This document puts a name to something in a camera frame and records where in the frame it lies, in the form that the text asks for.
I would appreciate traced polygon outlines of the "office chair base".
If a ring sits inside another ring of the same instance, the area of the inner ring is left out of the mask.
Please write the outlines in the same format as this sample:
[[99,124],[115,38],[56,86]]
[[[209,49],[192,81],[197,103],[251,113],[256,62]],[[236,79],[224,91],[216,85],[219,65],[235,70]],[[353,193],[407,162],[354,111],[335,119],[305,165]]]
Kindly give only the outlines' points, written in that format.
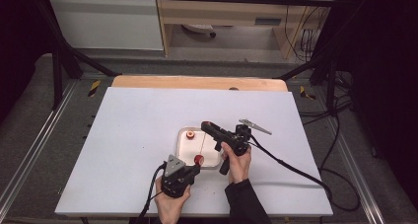
[[194,33],[205,34],[210,37],[216,36],[216,33],[211,25],[183,25],[183,27]]

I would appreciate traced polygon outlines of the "black curtain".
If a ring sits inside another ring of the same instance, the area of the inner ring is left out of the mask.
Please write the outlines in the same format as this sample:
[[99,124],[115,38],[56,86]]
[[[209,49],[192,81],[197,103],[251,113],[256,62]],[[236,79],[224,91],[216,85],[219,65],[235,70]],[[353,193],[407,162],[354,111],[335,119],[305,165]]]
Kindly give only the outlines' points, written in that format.
[[0,123],[26,90],[35,63],[51,52],[34,0],[0,0]]
[[372,142],[418,206],[418,0],[366,0],[340,62]]

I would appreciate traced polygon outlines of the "white cabinet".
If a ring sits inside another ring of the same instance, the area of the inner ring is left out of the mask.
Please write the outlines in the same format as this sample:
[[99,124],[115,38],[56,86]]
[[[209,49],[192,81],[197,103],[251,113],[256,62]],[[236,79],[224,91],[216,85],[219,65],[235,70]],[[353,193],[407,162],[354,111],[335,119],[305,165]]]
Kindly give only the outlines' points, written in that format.
[[75,48],[163,50],[155,0],[50,0]]

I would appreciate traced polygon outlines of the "square metal tray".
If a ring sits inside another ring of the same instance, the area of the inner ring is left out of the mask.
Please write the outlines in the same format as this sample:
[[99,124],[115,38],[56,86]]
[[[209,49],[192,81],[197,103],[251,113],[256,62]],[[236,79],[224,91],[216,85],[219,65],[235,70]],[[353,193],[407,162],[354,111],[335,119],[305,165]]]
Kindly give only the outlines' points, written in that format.
[[[193,131],[195,136],[193,139],[186,138],[187,131]],[[177,136],[176,156],[187,166],[194,164],[194,157],[199,154],[200,145],[202,143],[203,133],[199,127],[184,127]],[[210,136],[206,135],[206,140],[203,148],[204,163],[203,169],[215,169],[221,162],[221,155],[215,149],[216,141]]]

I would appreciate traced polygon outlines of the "light wooden desk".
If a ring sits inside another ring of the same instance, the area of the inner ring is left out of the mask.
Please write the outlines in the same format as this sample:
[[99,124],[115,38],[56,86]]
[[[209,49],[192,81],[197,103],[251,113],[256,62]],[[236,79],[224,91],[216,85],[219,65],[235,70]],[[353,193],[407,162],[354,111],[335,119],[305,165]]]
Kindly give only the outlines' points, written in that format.
[[175,25],[258,26],[273,30],[285,59],[295,54],[302,31],[321,29],[328,15],[326,7],[163,0],[157,6],[165,52],[170,51]]

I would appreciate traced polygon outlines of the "person's right hand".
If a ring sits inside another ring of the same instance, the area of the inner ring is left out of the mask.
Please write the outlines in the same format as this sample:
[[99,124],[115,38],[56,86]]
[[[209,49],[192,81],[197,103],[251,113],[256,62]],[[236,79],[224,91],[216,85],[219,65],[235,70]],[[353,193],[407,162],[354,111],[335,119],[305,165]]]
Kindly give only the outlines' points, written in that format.
[[229,183],[238,184],[248,178],[249,166],[251,162],[251,148],[248,147],[245,153],[237,156],[228,143],[222,142],[223,159],[229,160]]

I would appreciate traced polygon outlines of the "person's left hand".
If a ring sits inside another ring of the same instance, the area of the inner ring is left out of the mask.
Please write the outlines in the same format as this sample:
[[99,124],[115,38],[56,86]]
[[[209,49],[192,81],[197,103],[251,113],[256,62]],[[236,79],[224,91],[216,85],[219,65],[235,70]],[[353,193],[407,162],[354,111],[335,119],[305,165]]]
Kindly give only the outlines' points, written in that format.
[[156,179],[156,197],[158,216],[162,224],[176,224],[183,206],[190,198],[190,186],[187,186],[179,198],[167,196],[162,191],[162,178]]

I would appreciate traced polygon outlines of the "aluminium floor rail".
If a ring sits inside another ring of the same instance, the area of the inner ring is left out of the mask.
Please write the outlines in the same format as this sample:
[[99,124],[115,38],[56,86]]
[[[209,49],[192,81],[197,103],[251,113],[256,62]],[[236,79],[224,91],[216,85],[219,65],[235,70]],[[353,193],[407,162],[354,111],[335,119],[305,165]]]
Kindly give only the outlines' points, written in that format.
[[358,166],[353,153],[351,152],[348,143],[338,125],[336,117],[331,117],[328,120],[330,129],[336,135],[336,147],[340,153],[344,166],[350,177],[351,182],[360,196],[360,201],[364,212],[370,224],[384,224],[384,218],[379,206],[377,205],[374,196],[366,182],[363,173]]
[[40,154],[44,144],[46,143],[48,137],[50,136],[53,128],[55,127],[57,121],[60,119],[62,113],[66,109],[68,102],[70,101],[72,95],[74,94],[75,88],[78,86],[78,80],[71,80],[66,86],[63,99],[58,104],[55,110],[52,110],[48,115],[46,122],[43,124],[40,132],[37,134],[35,141],[32,143],[29,151],[24,157],[23,162],[18,167],[13,178],[9,181],[8,185],[5,188],[5,191],[0,196],[0,204],[3,207],[13,203],[16,195],[18,194],[21,186],[25,182],[26,177],[30,173],[32,166],[34,165],[38,155]]

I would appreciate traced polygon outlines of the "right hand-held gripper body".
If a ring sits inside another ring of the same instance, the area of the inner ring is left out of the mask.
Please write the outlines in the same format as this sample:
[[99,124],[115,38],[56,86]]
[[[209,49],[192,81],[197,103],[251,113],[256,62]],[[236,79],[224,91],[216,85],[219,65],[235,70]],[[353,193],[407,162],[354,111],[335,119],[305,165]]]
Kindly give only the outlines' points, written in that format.
[[[268,135],[271,135],[272,132],[259,126],[258,124],[251,122],[246,118],[240,119],[240,124],[236,125],[236,130],[233,133],[232,138],[226,142],[233,149],[237,156],[241,156],[245,153],[246,149],[249,147],[249,139],[252,136],[251,130],[256,129],[258,131],[264,132]],[[215,149],[221,151],[222,142],[217,142]]]

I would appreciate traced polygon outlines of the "white table cover board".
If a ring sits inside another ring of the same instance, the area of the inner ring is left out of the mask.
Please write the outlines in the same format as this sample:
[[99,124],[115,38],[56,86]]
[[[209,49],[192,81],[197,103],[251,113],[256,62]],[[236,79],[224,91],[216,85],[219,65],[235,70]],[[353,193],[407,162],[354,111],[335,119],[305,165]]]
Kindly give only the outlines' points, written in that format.
[[332,209],[294,97],[289,92],[116,88],[106,90],[56,206],[71,217],[132,217],[145,204],[155,170],[176,151],[184,127],[212,121],[254,130],[249,179],[272,217],[318,217]]

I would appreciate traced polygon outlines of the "yellow black hazard tape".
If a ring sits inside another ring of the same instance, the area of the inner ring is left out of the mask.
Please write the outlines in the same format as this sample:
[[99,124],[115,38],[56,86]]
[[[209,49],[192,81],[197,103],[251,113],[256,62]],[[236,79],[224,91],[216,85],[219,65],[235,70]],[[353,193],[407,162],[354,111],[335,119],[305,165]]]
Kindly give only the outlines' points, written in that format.
[[305,87],[303,87],[303,86],[300,86],[300,96],[302,98],[308,98],[310,100],[316,100],[316,96],[308,94]]
[[93,97],[95,95],[100,83],[101,83],[101,80],[96,80],[95,82],[93,82],[91,89],[88,93],[88,97]]

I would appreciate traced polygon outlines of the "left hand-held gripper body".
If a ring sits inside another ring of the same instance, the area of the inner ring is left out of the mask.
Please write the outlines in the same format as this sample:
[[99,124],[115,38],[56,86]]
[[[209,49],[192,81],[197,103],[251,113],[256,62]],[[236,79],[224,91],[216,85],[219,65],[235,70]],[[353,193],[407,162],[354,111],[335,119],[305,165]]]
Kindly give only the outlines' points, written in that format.
[[162,191],[167,196],[179,198],[187,186],[191,186],[191,173],[186,170],[186,163],[170,155],[162,176]]

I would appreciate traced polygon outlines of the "thin wooden skewer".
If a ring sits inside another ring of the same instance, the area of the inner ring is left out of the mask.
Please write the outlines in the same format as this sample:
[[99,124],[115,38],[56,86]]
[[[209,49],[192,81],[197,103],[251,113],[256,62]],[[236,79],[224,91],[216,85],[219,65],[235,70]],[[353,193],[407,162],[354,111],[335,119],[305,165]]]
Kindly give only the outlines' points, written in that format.
[[203,138],[202,138],[202,143],[201,143],[201,145],[200,145],[200,150],[199,150],[199,154],[198,154],[198,155],[200,155],[202,158],[204,157],[204,156],[203,156],[203,148],[204,148],[204,144],[205,144],[205,140],[206,140],[206,135],[207,135],[207,133],[206,133],[206,132],[204,132],[204,133],[203,133]]

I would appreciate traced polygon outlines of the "wooden table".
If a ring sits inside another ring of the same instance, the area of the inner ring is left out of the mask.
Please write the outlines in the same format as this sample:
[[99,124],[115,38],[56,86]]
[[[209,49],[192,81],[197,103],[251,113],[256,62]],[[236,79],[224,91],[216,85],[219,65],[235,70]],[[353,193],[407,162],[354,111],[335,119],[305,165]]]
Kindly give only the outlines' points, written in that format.
[[206,89],[287,92],[282,80],[234,77],[119,75],[111,84],[119,88]]

